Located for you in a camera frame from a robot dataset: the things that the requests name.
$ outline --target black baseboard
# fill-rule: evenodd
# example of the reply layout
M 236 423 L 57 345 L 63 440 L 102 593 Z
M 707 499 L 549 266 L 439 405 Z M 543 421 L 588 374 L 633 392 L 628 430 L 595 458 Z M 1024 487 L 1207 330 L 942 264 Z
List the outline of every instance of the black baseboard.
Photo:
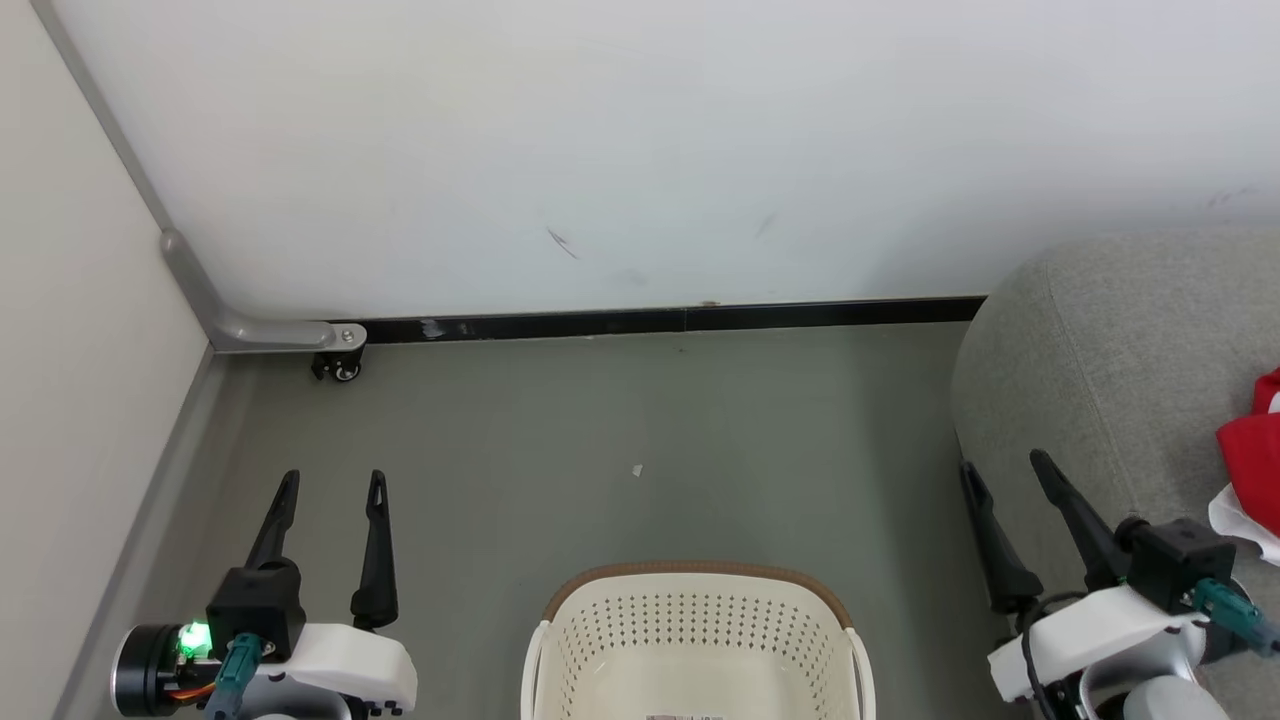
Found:
M 475 315 L 335 320 L 360 323 L 369 345 L 520 340 L 596 334 L 684 333 L 887 323 L 951 323 L 972 320 L 984 297 L 931 297 L 790 305 L 723 305 L 662 310 L 605 310 L 540 315 Z

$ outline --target white wall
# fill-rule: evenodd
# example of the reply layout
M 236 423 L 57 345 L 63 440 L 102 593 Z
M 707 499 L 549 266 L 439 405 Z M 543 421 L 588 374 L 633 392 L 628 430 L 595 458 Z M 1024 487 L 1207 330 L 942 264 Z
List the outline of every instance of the white wall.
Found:
M 1274 0 L 54 1 L 268 314 L 982 293 L 1280 219 Z
M 54 711 L 207 345 L 157 242 L 35 12 L 0 0 L 5 717 Z

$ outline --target gray metal frame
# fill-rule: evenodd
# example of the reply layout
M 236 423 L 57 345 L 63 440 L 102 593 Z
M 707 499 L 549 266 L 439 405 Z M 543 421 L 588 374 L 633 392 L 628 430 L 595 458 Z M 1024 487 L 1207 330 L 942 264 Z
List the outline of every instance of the gray metal frame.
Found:
M 138 160 L 133 147 L 129 146 L 120 123 L 106 104 L 102 91 L 88 72 L 84 59 L 72 42 L 67 27 L 63 24 L 54 0 L 31 0 L 31 6 L 45 26 L 45 32 L 52 40 L 58 53 L 63 56 L 63 63 L 70 70 L 76 85 L 88 102 L 97 122 L 102 126 L 102 132 L 115 149 L 124 169 L 138 188 L 138 195 L 146 202 L 151 217 L 160 225 L 160 251 L 164 255 L 169 270 L 173 273 L 178 287 L 187 297 L 187 304 L 200 320 L 200 325 L 209 336 L 209 342 L 214 352 L 347 352 L 358 350 L 365 345 L 369 334 L 365 328 L 353 324 L 330 324 L 310 320 L 262 320 L 246 315 L 228 306 L 209 274 L 201 266 L 196 252 L 191 249 L 186 237 L 174 227 L 173 217 L 160 201 L 151 179 L 147 177 L 142 163 Z

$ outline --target white cloth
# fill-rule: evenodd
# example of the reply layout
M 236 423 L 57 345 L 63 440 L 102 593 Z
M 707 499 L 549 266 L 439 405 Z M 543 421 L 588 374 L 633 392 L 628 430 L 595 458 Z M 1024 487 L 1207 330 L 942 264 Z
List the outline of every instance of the white cloth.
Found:
M 1235 488 L 1228 484 L 1208 503 L 1208 524 L 1220 536 L 1233 536 L 1253 541 L 1262 547 L 1262 560 L 1280 566 L 1280 538 L 1244 514 Z

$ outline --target robotic arm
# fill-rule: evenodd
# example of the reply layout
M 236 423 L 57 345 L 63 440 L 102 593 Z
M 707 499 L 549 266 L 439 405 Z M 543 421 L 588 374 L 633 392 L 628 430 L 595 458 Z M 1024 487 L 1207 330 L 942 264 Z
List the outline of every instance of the robotic arm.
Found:
M 307 623 L 302 575 L 284 557 L 300 475 L 285 474 L 243 568 L 232 568 L 207 623 L 138 625 L 111 667 L 111 702 L 127 717 L 196 706 L 207 720 L 367 720 L 399 716 L 417 700 L 417 671 L 399 642 L 374 630 L 399 606 L 387 478 L 374 470 L 369 537 L 352 625 Z
M 1235 544 L 1189 519 L 1128 518 L 1112 533 L 1047 452 L 1030 460 L 1084 560 L 1088 592 L 1039 600 L 1039 578 L 1005 537 L 977 469 L 964 464 L 991 609 L 1015 615 L 1020 633 L 987 659 L 1001 697 L 1030 698 L 1047 720 L 1228 720 L 1194 669 L 1280 651 L 1280 632 L 1231 580 Z M 1044 616 L 1066 600 L 1078 602 Z

